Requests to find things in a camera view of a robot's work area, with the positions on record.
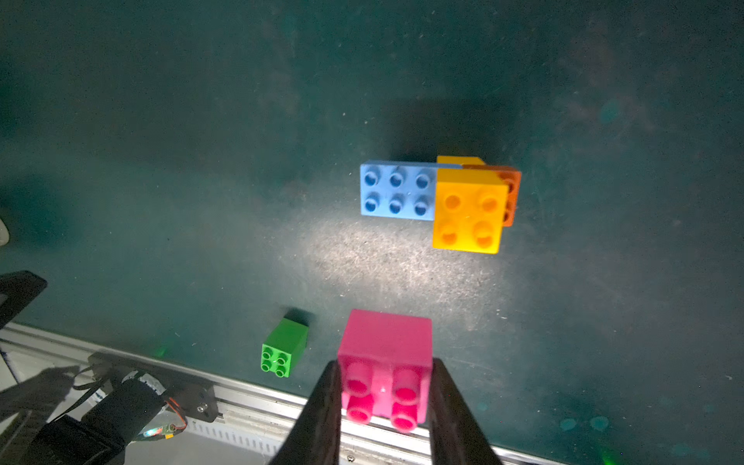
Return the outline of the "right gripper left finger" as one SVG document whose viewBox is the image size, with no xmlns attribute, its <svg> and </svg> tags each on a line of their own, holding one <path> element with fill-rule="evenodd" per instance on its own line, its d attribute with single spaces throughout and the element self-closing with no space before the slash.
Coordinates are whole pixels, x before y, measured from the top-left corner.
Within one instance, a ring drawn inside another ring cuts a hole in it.
<svg viewBox="0 0 744 465">
<path fill-rule="evenodd" d="M 342 418 L 341 372 L 329 362 L 300 416 L 270 465 L 339 463 Z"/>
</svg>

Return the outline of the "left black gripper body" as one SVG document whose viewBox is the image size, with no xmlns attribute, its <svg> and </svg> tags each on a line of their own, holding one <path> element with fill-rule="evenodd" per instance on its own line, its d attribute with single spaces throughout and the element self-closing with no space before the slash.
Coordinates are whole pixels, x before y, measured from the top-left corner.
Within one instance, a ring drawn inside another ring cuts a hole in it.
<svg viewBox="0 0 744 465">
<path fill-rule="evenodd" d="M 48 281 L 28 270 L 2 274 L 1 329 L 38 298 L 47 286 Z"/>
</svg>

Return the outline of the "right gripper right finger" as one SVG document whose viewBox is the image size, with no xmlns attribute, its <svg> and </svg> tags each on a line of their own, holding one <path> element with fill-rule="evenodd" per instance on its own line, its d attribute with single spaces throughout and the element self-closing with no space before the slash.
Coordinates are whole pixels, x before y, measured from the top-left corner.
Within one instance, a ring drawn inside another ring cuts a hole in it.
<svg viewBox="0 0 744 465">
<path fill-rule="evenodd" d="M 428 418 L 434 465 L 503 464 L 439 358 L 433 360 Z"/>
</svg>

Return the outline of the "pink lego brick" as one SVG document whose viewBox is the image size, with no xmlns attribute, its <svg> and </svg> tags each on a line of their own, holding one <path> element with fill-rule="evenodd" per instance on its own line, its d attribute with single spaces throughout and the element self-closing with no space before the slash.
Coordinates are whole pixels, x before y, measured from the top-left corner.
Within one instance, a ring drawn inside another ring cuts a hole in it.
<svg viewBox="0 0 744 465">
<path fill-rule="evenodd" d="M 426 420 L 433 369 L 432 321 L 354 309 L 337 352 L 349 420 L 388 419 L 401 433 Z"/>
</svg>

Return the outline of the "green lego brick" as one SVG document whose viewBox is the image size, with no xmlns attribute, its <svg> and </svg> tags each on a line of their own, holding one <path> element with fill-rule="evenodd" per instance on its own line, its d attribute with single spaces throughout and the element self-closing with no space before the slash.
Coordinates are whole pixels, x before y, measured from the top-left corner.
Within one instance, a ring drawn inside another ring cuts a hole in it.
<svg viewBox="0 0 744 465">
<path fill-rule="evenodd" d="M 289 378 L 306 348 L 308 326 L 282 319 L 262 345 L 261 369 Z"/>
</svg>

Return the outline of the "yellow lego brick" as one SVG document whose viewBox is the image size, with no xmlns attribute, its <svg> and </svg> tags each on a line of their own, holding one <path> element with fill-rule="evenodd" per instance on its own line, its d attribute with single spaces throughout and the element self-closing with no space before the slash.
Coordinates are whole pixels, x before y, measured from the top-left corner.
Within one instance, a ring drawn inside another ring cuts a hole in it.
<svg viewBox="0 0 744 465">
<path fill-rule="evenodd" d="M 432 246 L 451 251 L 497 254 L 508 194 L 507 183 L 496 172 L 439 170 Z"/>
<path fill-rule="evenodd" d="M 438 155 L 438 164 L 459 165 L 459 166 L 484 166 L 486 162 L 479 157 L 473 156 L 450 156 Z"/>
</svg>

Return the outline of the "blue long lego brick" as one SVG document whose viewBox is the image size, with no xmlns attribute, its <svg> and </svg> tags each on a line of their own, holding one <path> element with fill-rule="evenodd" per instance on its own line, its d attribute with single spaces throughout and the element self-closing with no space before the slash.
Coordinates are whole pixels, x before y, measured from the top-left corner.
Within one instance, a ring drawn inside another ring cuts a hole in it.
<svg viewBox="0 0 744 465">
<path fill-rule="evenodd" d="M 433 221 L 438 172 L 454 164 L 369 160 L 360 165 L 360 214 Z"/>
</svg>

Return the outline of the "orange lego brick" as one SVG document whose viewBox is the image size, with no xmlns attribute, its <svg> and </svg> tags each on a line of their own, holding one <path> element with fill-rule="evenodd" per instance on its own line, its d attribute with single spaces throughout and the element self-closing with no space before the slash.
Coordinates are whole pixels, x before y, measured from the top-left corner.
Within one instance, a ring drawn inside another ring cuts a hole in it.
<svg viewBox="0 0 744 465">
<path fill-rule="evenodd" d="M 464 165 L 466 170 L 480 170 L 495 172 L 509 188 L 503 226 L 509 228 L 515 221 L 517 213 L 518 193 L 521 184 L 522 173 L 515 168 L 488 165 Z"/>
</svg>

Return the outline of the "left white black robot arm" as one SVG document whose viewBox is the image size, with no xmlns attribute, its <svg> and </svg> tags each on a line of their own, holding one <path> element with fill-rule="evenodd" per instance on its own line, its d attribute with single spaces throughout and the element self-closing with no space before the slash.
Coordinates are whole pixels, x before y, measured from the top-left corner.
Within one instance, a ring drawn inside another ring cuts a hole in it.
<svg viewBox="0 0 744 465">
<path fill-rule="evenodd" d="M 141 371 L 124 376 L 76 420 L 107 377 L 78 385 L 79 366 L 47 368 L 1 391 L 3 464 L 122 464 L 127 446 L 166 405 L 163 385 Z"/>
</svg>

